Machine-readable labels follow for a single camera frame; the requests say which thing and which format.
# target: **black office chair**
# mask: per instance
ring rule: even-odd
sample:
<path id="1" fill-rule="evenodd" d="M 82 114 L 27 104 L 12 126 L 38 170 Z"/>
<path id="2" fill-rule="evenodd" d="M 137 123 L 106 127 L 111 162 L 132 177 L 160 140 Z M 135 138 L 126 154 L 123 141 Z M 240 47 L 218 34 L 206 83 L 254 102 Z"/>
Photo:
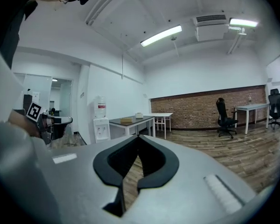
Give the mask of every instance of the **black office chair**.
<path id="1" fill-rule="evenodd" d="M 274 125 L 273 129 L 275 129 L 276 125 L 280 126 L 280 122 L 277 122 L 277 119 L 280 118 L 280 93 L 278 89 L 272 89 L 271 94 L 269 95 L 270 101 L 270 116 L 274 119 L 269 125 Z"/>
<path id="2" fill-rule="evenodd" d="M 225 101 L 223 98 L 219 98 L 216 102 L 218 111 L 219 111 L 219 118 L 218 118 L 218 125 L 221 126 L 221 128 L 218 128 L 219 137 L 221 137 L 222 133 L 228 133 L 231 135 L 231 138 L 233 139 L 233 136 L 230 132 L 235 132 L 237 134 L 236 130 L 231 130 L 228 128 L 232 128 L 234 124 L 238 123 L 238 120 L 235 120 L 235 113 L 237 111 L 233 111 L 233 118 L 228 118 L 225 108 Z"/>

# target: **white sticker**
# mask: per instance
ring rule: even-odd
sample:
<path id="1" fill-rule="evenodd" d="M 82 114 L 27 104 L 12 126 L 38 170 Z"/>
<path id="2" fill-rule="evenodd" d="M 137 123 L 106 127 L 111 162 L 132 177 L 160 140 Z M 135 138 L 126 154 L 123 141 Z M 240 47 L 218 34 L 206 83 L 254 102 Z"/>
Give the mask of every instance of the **white sticker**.
<path id="1" fill-rule="evenodd" d="M 58 163 L 67 162 L 69 160 L 73 160 L 73 159 L 76 159 L 76 158 L 77 158 L 76 154 L 67 154 L 67 155 L 64 155 L 64 156 L 55 157 L 55 158 L 53 158 L 53 161 L 54 161 L 55 164 L 58 164 Z"/>

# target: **fluorescent light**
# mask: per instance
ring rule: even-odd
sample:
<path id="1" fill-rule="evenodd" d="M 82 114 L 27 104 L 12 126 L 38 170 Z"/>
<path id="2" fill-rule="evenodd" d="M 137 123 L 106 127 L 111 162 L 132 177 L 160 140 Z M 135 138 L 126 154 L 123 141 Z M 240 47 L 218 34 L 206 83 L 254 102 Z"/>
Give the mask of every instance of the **fluorescent light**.
<path id="1" fill-rule="evenodd" d="M 145 41 L 142 41 L 141 45 L 142 45 L 142 47 L 146 47 L 149 44 L 151 44 L 153 42 L 156 42 L 156 41 L 158 41 L 158 40 L 160 40 L 160 39 L 162 39 L 166 36 L 169 36 L 169 35 L 181 32 L 181 31 L 182 31 L 182 27 L 180 25 L 178 25 L 177 27 L 170 28 L 166 31 L 163 31 L 163 32 L 161 32 L 157 35 L 152 36 L 151 38 L 146 39 Z"/>
<path id="2" fill-rule="evenodd" d="M 257 24 L 258 24 L 258 22 L 256 22 L 256 21 L 234 19 L 234 18 L 232 18 L 230 20 L 230 25 L 242 25 L 242 26 L 255 27 L 255 26 L 257 26 Z"/>

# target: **ceiling vent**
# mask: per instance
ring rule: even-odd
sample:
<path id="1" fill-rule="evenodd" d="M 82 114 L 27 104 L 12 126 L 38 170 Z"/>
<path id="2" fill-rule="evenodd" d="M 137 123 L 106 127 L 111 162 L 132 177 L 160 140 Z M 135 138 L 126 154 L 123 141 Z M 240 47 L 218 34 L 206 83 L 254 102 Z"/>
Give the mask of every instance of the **ceiling vent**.
<path id="1" fill-rule="evenodd" d="M 226 22 L 227 22 L 224 14 L 195 17 L 193 20 L 194 20 L 195 26 L 197 26 L 197 27 L 226 24 Z"/>

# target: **brick wall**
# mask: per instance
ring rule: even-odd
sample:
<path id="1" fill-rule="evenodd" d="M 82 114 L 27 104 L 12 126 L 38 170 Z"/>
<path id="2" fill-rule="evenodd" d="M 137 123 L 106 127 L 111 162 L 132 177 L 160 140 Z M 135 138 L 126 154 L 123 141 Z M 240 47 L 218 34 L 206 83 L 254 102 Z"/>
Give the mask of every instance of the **brick wall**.
<path id="1" fill-rule="evenodd" d="M 151 99 L 151 108 L 152 112 L 173 112 L 171 116 L 172 128 L 214 128 L 218 127 L 219 113 L 216 106 L 218 98 L 225 100 L 227 115 L 232 118 L 233 114 L 231 112 L 234 111 L 234 107 L 247 105 L 249 95 L 252 98 L 252 104 L 266 103 L 265 86 L 259 85 L 154 98 Z M 252 122 L 254 121 L 255 113 L 254 111 L 249 113 L 249 122 Z M 266 118 L 266 109 L 257 110 L 257 120 L 264 118 Z M 246 111 L 238 111 L 238 123 L 244 124 L 245 121 Z"/>

